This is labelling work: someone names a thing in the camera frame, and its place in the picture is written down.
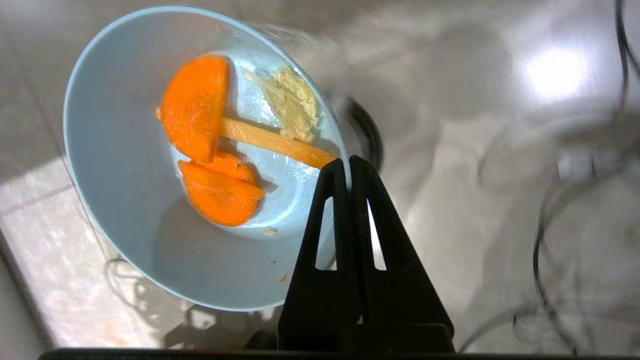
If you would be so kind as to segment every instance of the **light blue bowl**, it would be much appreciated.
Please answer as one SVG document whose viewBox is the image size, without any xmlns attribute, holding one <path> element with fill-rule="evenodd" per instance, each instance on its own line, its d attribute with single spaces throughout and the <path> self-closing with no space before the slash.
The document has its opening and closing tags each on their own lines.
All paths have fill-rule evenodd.
<svg viewBox="0 0 640 360">
<path fill-rule="evenodd" d="M 163 6 L 116 20 L 86 47 L 71 73 L 64 110 L 65 147 L 82 201 L 112 244 L 165 289 L 217 309 L 249 311 L 284 301 L 318 170 L 243 143 L 223 142 L 245 156 L 267 191 L 240 227 L 212 224 L 188 203 L 176 161 L 184 158 L 155 119 L 178 68 L 207 53 L 232 64 L 226 114 L 278 126 L 257 86 L 242 71 L 302 71 L 254 29 L 218 13 Z M 318 141 L 346 151 L 337 123 L 321 103 Z M 331 207 L 325 209 L 317 263 L 334 254 Z M 266 228 L 277 231 L 275 236 Z"/>
</svg>

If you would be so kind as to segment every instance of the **gray surface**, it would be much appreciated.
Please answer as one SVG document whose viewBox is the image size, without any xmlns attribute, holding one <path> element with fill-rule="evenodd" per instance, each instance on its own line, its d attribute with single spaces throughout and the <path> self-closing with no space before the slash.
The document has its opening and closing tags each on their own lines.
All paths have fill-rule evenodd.
<svg viewBox="0 0 640 360">
<path fill-rule="evenodd" d="M 0 3 L 0 228 L 59 346 L 238 348 L 277 319 L 277 311 L 187 311 L 190 304 L 128 265 L 109 262 L 117 255 L 68 177 L 61 100 L 75 59 L 109 21 L 159 3 Z M 180 3 L 332 39 L 318 54 L 338 44 L 344 64 L 333 77 L 378 122 L 383 180 L 452 317 L 456 344 L 494 314 L 536 301 L 532 243 L 558 150 L 582 142 L 616 150 L 616 139 L 637 131 L 639 117 L 629 116 L 561 137 L 559 122 L 574 133 L 589 119 L 551 116 L 567 108 L 600 114 L 615 103 L 621 72 L 610 1 Z M 639 5 L 629 2 L 625 17 L 635 49 Z M 633 77 L 631 88 L 634 108 Z M 535 141 L 512 141 L 527 136 Z M 562 266 L 553 272 L 543 262 L 543 276 L 586 352 L 639 352 L 638 189 L 633 177 L 606 182 L 549 229 Z M 471 350 L 567 351 L 543 316 L 522 320 L 515 335 L 505 323 Z"/>
</svg>

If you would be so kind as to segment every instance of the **cooked carrot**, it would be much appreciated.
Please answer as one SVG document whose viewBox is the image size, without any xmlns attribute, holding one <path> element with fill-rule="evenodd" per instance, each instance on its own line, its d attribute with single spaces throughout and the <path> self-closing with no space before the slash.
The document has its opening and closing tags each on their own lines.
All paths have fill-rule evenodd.
<svg viewBox="0 0 640 360">
<path fill-rule="evenodd" d="M 302 142 L 283 138 L 280 134 L 251 126 L 247 123 L 223 117 L 220 135 L 239 142 L 249 143 L 269 151 L 286 155 L 310 167 L 322 168 L 335 158 L 326 152 Z"/>
<path fill-rule="evenodd" d="M 174 75 L 159 111 L 169 142 L 191 159 L 212 162 L 229 88 L 229 66 L 219 56 L 189 61 Z"/>
<path fill-rule="evenodd" d="M 178 161 L 191 205 L 203 217 L 225 226 L 247 222 L 264 192 L 252 184 L 217 174 L 194 162 Z"/>
<path fill-rule="evenodd" d="M 218 174 L 255 185 L 255 175 L 251 169 L 246 165 L 242 165 L 242 160 L 227 152 L 216 151 L 216 157 L 212 163 L 203 163 L 201 161 L 196 161 L 195 163 Z"/>
</svg>

